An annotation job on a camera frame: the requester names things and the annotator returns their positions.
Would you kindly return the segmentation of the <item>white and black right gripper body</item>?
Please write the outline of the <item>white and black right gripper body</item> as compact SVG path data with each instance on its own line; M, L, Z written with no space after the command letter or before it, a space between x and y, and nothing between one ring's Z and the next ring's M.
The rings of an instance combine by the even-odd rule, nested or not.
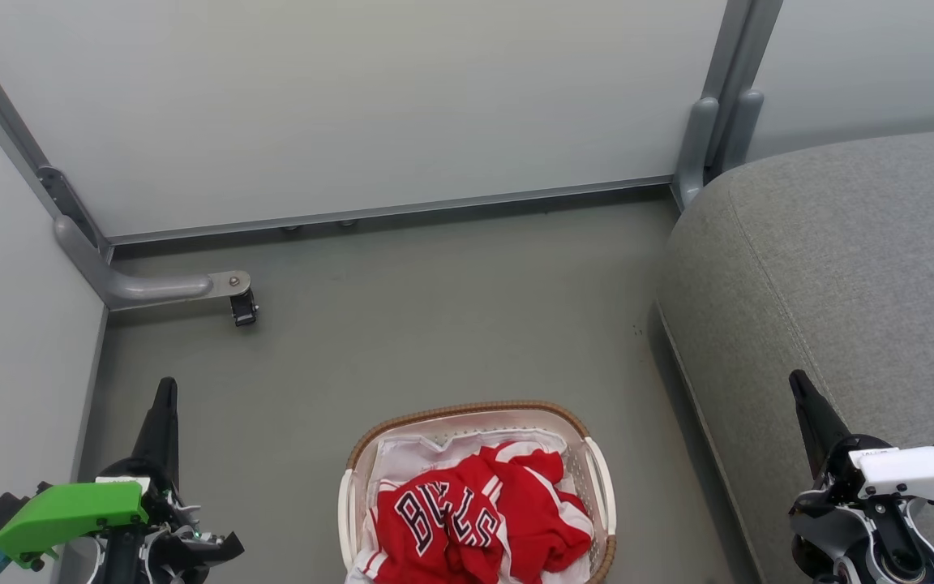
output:
M875 496L934 501L934 446L901 449L874 436L846 436L828 451L820 487L839 504Z

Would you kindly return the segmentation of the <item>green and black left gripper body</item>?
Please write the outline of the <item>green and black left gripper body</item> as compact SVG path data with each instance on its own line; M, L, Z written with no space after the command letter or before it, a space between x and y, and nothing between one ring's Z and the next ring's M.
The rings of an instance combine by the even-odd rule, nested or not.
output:
M175 489L156 489L133 458L112 463L91 482L49 485L35 496L0 498L0 551L24 569L85 535L137 526L148 531L192 525Z

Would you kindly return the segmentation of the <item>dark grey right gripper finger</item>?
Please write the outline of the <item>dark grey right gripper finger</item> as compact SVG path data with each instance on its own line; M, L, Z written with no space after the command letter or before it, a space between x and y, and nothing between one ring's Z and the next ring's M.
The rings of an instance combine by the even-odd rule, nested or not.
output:
M809 470L816 479L833 446L846 439L851 432L804 370L794 370L789 375L789 384Z

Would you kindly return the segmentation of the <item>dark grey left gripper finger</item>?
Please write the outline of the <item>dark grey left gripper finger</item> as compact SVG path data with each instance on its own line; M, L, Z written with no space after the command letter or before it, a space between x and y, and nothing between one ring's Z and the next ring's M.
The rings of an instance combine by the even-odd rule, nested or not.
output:
M135 466L156 489L175 489L179 474L178 384L164 377L132 450Z

